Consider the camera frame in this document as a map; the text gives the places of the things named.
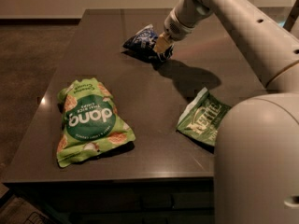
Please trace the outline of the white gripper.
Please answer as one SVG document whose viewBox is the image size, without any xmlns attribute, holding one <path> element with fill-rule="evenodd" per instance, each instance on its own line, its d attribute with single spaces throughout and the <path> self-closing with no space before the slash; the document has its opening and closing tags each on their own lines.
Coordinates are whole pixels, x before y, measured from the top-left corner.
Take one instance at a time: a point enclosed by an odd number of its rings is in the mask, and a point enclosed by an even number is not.
<svg viewBox="0 0 299 224">
<path fill-rule="evenodd" d="M 161 33 L 153 50 L 164 53 L 173 41 L 183 40 L 194 28 L 194 19 L 186 8 L 173 8 L 164 21 L 164 33 Z"/>
</svg>

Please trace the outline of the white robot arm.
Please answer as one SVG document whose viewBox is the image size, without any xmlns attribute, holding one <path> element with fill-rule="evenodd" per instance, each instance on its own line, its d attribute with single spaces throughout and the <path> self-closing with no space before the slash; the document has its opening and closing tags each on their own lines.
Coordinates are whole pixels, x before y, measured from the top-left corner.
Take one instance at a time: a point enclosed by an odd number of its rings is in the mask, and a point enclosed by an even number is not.
<svg viewBox="0 0 299 224">
<path fill-rule="evenodd" d="M 299 224 L 299 41 L 248 0 L 181 0 L 156 51 L 215 14 L 266 88 L 221 122 L 214 153 L 215 224 Z"/>
</svg>

